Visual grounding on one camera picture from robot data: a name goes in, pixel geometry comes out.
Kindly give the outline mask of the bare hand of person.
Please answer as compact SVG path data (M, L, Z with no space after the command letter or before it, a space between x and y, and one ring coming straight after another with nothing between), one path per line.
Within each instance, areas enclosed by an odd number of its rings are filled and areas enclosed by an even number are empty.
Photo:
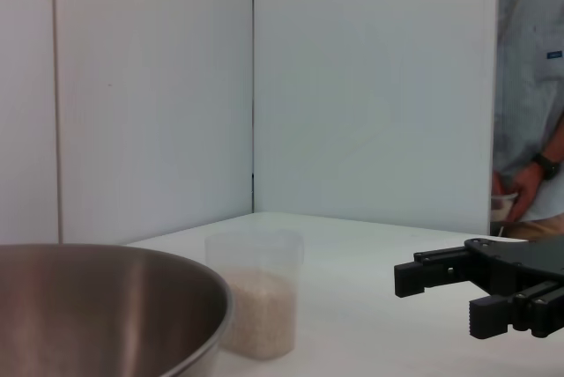
M510 222L519 221L531 207L543 180L544 169L537 162L530 163L516 175L513 189L517 193L517 199L508 215Z

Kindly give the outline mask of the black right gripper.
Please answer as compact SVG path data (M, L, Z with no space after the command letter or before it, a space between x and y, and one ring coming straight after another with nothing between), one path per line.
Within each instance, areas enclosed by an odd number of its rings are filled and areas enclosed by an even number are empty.
M546 338L563 329L562 236L525 241L470 239L464 248L418 252L412 262L394 266L399 298L469 279L491 295L469 303L471 336L484 340L512 327Z

